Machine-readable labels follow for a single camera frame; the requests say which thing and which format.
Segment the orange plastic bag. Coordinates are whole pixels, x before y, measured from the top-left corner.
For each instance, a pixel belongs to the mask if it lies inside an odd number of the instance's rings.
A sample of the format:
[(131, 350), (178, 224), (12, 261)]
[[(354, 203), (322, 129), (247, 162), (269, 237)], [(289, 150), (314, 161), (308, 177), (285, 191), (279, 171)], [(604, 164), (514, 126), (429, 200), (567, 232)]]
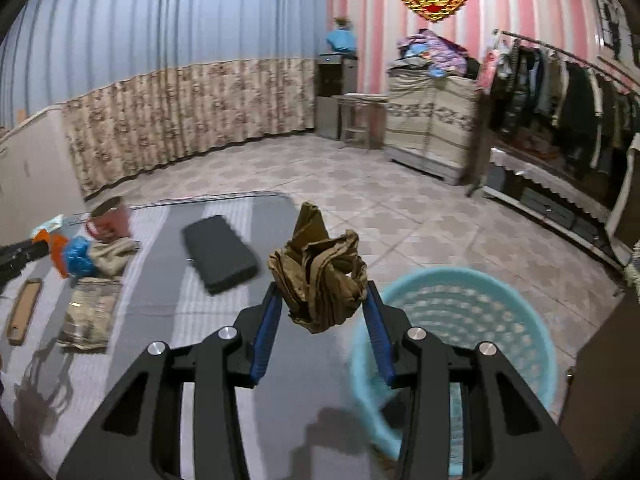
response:
[(55, 269), (61, 275), (61, 278), (68, 278), (70, 274), (68, 274), (66, 263), (64, 260), (64, 249), (70, 240), (64, 235), (60, 234), (58, 231), (49, 232), (45, 229), (41, 229), (40, 231), (38, 231), (37, 234), (32, 238), (32, 240), (35, 243), (47, 243), (49, 248), (49, 255)]

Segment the blue plastic bag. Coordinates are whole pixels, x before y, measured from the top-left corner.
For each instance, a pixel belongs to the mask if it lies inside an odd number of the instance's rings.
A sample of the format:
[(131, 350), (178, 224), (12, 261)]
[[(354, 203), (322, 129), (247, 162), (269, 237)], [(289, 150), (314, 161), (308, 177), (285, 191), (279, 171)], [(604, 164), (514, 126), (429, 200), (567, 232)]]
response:
[(63, 261), (66, 272), (75, 278), (93, 278), (96, 265), (89, 257), (91, 242), (83, 236), (73, 237), (63, 248)]

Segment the brown paper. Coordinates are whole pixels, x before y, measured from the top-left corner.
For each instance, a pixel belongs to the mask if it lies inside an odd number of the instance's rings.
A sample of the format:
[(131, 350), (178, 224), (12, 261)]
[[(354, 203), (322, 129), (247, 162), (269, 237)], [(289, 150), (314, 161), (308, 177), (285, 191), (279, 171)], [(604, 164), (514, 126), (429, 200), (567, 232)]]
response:
[(300, 206), (293, 235), (268, 266), (292, 321), (318, 334), (344, 324), (367, 299), (368, 268), (359, 236), (348, 229), (332, 237), (318, 206)]

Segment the light blue tissue box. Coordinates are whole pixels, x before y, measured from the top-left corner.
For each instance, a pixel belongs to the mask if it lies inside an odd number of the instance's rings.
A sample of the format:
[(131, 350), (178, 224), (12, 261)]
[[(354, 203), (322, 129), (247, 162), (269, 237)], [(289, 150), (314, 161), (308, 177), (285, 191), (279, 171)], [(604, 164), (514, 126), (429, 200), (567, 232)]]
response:
[(30, 232), (30, 237), (35, 238), (41, 231), (46, 231), (48, 233), (53, 233), (62, 229), (64, 226), (64, 216), (62, 214), (58, 214), (57, 216), (47, 220), (40, 224), (40, 226), (36, 226)]

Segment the striped grey table cloth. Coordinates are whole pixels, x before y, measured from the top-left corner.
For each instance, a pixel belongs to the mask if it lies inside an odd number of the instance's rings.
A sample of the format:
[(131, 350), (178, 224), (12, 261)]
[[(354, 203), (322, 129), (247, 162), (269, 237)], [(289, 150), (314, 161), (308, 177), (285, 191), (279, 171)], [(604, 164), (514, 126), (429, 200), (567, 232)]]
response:
[[(58, 471), (80, 430), (104, 396), (151, 341), (178, 348), (196, 344), (258, 304), (271, 275), (209, 295), (182, 244), (182, 229), (223, 216), (266, 261), (291, 237), (297, 208), (286, 195), (220, 196), (208, 202), (147, 206), (130, 214), (141, 247), (122, 278), (110, 343), (77, 354), (58, 345), (72, 282), (49, 259), (31, 263), (6, 285), (9, 314), (24, 280), (42, 287), (24, 342), (2, 344), (2, 408), (29, 454), (48, 474)], [(250, 475), (255, 479), (379, 479), (378, 466), (356, 416), (347, 359), (358, 320), (320, 335), (281, 318), (268, 370), (260, 384), (238, 393)]]

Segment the beige crumpled cloth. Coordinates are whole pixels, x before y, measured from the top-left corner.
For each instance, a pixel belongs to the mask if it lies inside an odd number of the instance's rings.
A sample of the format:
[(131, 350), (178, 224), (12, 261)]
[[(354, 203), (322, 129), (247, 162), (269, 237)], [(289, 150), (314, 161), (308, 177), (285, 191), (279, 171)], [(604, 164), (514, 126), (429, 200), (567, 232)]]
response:
[(88, 257), (96, 267), (96, 274), (118, 278), (139, 250), (140, 243), (137, 240), (121, 237), (111, 243), (92, 242), (88, 249)]

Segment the black flat case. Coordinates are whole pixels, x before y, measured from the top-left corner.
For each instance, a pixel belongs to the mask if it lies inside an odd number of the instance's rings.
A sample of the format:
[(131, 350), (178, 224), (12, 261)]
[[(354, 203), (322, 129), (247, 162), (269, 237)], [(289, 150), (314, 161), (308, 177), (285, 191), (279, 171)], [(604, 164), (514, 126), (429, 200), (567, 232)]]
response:
[(209, 295), (225, 292), (258, 274), (253, 249), (220, 214), (189, 224), (181, 235), (186, 254)]

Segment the pink metal mug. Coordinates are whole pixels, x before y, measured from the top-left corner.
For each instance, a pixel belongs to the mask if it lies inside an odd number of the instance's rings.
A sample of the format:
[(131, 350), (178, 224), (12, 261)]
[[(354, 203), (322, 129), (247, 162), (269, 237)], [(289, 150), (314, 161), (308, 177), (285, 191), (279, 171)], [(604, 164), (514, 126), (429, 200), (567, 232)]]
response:
[(95, 240), (104, 244), (130, 237), (129, 210), (124, 199), (114, 196), (96, 206), (90, 212), (85, 227)]

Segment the floral beige curtain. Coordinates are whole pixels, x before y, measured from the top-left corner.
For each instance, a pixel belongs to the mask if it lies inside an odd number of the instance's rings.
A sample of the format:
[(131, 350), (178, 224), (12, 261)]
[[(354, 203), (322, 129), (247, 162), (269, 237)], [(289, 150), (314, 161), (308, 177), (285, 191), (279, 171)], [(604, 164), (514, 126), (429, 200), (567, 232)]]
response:
[(196, 63), (116, 81), (62, 106), (83, 196), (263, 136), (314, 128), (314, 61)]

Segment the low tv bench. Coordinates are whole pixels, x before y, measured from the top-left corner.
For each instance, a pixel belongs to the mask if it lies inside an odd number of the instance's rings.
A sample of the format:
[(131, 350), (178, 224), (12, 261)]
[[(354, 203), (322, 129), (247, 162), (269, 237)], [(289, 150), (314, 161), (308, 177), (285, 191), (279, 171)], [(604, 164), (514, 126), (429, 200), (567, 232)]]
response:
[(612, 268), (622, 268), (631, 258), (631, 249), (614, 237), (612, 211), (533, 157), (494, 146), (478, 187)]

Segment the cloth covered cabinet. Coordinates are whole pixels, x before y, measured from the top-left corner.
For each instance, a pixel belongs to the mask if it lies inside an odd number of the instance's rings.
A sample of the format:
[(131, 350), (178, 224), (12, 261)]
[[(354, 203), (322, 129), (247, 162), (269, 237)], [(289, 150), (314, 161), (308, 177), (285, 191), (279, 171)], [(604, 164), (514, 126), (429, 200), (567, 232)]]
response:
[(480, 92), (474, 80), (424, 70), (390, 74), (384, 154), (393, 162), (460, 184), (474, 148)]

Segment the small folding table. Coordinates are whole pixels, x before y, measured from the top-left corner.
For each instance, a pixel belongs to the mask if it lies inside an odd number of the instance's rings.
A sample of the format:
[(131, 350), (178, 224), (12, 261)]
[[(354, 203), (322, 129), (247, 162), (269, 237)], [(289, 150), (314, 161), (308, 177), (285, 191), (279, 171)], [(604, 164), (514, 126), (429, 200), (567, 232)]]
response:
[(337, 139), (366, 150), (382, 150), (386, 133), (386, 94), (346, 93), (337, 98)]

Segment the clothes rack with clothes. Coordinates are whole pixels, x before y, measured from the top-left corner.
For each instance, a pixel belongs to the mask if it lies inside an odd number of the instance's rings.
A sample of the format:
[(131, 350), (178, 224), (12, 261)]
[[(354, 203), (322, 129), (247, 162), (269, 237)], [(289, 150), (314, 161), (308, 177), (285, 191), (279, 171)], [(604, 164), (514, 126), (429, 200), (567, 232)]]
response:
[(496, 29), (478, 74), (488, 129), (612, 209), (639, 148), (639, 89), (533, 38)]

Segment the water dispenser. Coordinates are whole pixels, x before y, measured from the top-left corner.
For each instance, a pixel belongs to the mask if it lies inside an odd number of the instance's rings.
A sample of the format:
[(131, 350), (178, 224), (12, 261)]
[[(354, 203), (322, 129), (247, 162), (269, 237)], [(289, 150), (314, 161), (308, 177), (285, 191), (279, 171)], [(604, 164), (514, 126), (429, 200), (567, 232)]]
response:
[(316, 133), (325, 139), (338, 140), (341, 136), (340, 99), (357, 90), (358, 58), (343, 53), (319, 55), (314, 76)]

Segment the blue covered potted plant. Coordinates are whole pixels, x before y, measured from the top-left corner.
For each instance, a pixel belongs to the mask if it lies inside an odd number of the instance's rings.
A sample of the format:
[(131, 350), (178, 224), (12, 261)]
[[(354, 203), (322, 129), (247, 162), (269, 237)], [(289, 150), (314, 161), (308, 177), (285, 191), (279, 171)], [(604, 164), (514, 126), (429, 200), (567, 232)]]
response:
[(326, 34), (326, 43), (334, 53), (357, 55), (357, 39), (352, 32), (352, 23), (346, 16), (334, 18), (334, 27)]

